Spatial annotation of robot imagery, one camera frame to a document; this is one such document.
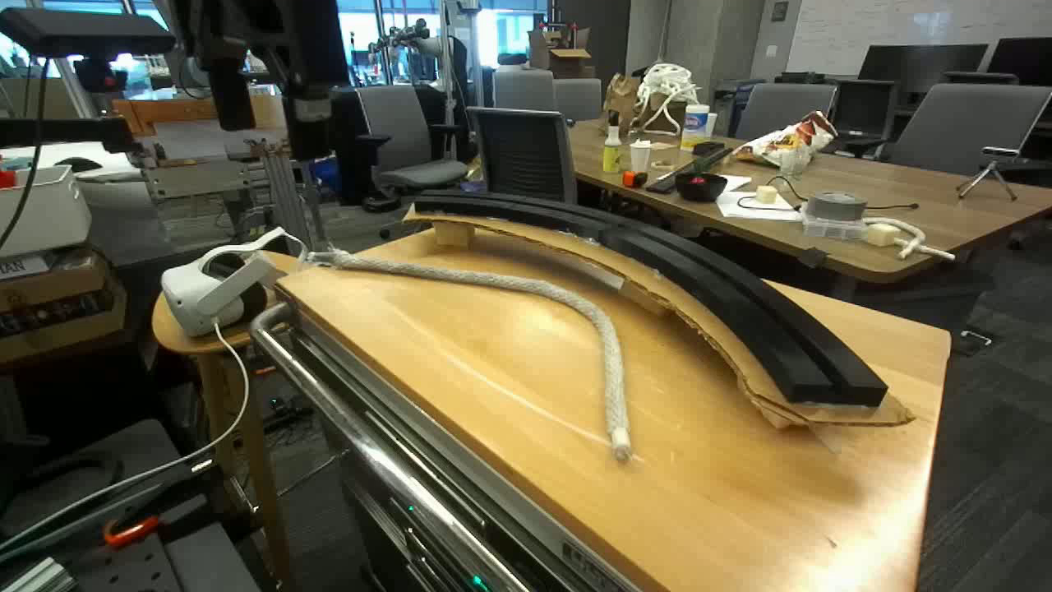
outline table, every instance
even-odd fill
[[[903,283],[942,261],[935,256],[908,256],[897,261],[897,252],[878,252],[868,245],[841,245],[825,238],[802,235],[798,224],[773,224],[773,221],[728,221],[721,216],[718,204],[688,204],[677,195],[650,195],[639,189],[623,189],[623,175],[602,170],[602,135],[606,124],[600,121],[580,121],[568,132],[572,144],[572,164],[580,182],[595,185],[602,191],[612,191],[619,198],[658,207],[671,216],[694,221],[725,235],[732,235],[740,239],[751,239],[756,246],[802,256],[809,252],[823,252],[823,268],[853,280],[853,283]],[[688,164],[688,154],[677,148],[653,153],[658,163]],[[773,177],[773,167],[760,164],[728,164],[728,175],[746,175],[746,177]],[[923,170],[923,167],[900,167],[889,163],[857,163],[857,158],[840,158],[840,154],[818,154],[809,170],[802,170],[793,185],[798,195],[832,195],[845,191],[856,198],[864,198],[868,204],[921,204],[917,212],[882,212],[889,216],[900,216],[926,235],[926,239],[942,252],[974,252],[982,239],[992,239],[1025,221],[1035,221],[1052,212],[1052,191],[1034,189],[1034,185],[1013,185],[1020,201],[1011,201],[1011,195],[1000,185],[977,189],[967,201],[958,201],[961,175],[944,170]]]
[[[292,256],[272,256],[279,271],[292,268]],[[227,349],[216,340],[188,340],[167,306],[164,295],[156,304],[156,340],[160,349],[179,352],[193,362],[199,378],[202,378],[202,403],[206,414],[210,439],[224,436],[224,429],[234,420],[240,408],[240,371]],[[249,346],[248,327],[224,329],[229,346]],[[268,534],[268,559],[272,568],[272,580],[283,586],[292,586],[292,559],[288,559],[288,541],[286,541],[286,525],[283,525],[283,508],[272,488],[272,471],[268,457],[268,441],[262,441],[262,420],[261,420],[261,405],[249,405],[240,429],[234,439],[227,439],[216,448],[216,462],[224,473],[236,473],[236,468],[248,468],[249,488],[261,505],[261,526]]]
[[[777,286],[917,414],[900,429],[777,430],[703,340],[567,256],[494,235],[470,246],[416,235],[367,256],[536,276],[612,315],[634,430],[625,468],[606,446],[600,340],[574,313],[379,275],[279,280],[286,304],[640,588],[917,586],[946,332]]]

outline wooden table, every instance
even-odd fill
[[[606,441],[595,329],[567,306],[345,271],[279,280],[283,301],[640,588],[917,586],[946,332],[777,286],[917,414],[777,430],[700,335],[567,256],[489,235],[474,246],[417,235],[367,256],[540,276],[612,315],[634,436],[625,468]]]
[[[832,275],[853,280],[853,283],[900,283],[923,271],[932,271],[937,261],[915,253],[908,261],[897,261],[897,252],[890,246],[868,246],[868,245],[841,245],[825,238],[802,235],[802,224],[777,224],[777,221],[728,221],[721,216],[718,204],[691,204],[677,195],[650,195],[623,189],[623,175],[602,170],[602,135],[606,128],[600,121],[580,121],[568,132],[572,144],[572,164],[580,182],[606,189],[619,198],[640,201],[647,207],[658,207],[664,214],[675,214],[680,221],[694,221],[725,235],[732,235],[740,239],[751,239],[756,246],[802,256],[806,252],[823,252]],[[684,164],[688,154],[677,148],[660,148],[653,163]],[[760,164],[728,164],[728,175],[746,175],[756,182],[773,177],[773,167]],[[1013,185],[1020,201],[1011,201],[1011,195],[985,182],[979,185],[967,201],[958,201],[961,175],[944,170],[923,170],[923,167],[900,167],[886,163],[857,163],[857,158],[840,158],[840,154],[818,154],[818,163],[802,170],[793,185],[798,195],[856,195],[868,204],[921,204],[917,212],[876,212],[889,216],[900,216],[926,235],[926,239],[942,252],[974,252],[989,238],[1000,238],[1025,221],[1035,221],[1052,212],[1052,191],[1034,189],[1034,185]]]
[[[292,271],[292,256],[272,256],[272,265],[279,271]],[[224,344],[216,344],[214,335],[188,340],[164,295],[157,295],[156,304],[151,329],[160,349],[193,362],[193,371],[202,378],[206,436],[210,439],[224,436],[227,425],[236,418],[240,389],[242,389],[242,377],[227,355]],[[248,327],[229,327],[224,329],[224,335],[236,349],[249,346]],[[283,588],[296,588],[286,519],[276,496],[268,441],[262,441],[262,418],[257,403],[248,405],[240,429],[216,448],[214,457],[219,462],[227,477],[248,468],[253,501],[261,508],[257,525],[268,534],[270,572]]]

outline bottle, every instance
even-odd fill
[[[602,170],[623,170],[623,132],[619,132],[619,124],[606,128]]]
[[[694,153],[694,144],[710,138],[710,107],[691,104],[684,112],[680,153]]]

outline black rubber strip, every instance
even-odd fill
[[[606,212],[481,195],[417,198],[420,214],[503,216],[592,238],[640,261],[714,309],[760,360],[788,403],[882,405],[889,386],[823,324],[751,271],[677,235]]]

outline floor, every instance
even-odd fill
[[[394,214],[326,207],[332,245],[361,252]],[[1024,252],[989,246],[977,268],[992,291],[970,327],[995,335],[992,349],[951,360],[946,405],[935,462],[923,592],[1049,588],[1052,562],[1052,230]],[[262,405],[292,397],[283,386]],[[272,430],[272,465],[286,505],[300,588],[359,588],[361,541],[342,515],[334,471],[310,420]]]

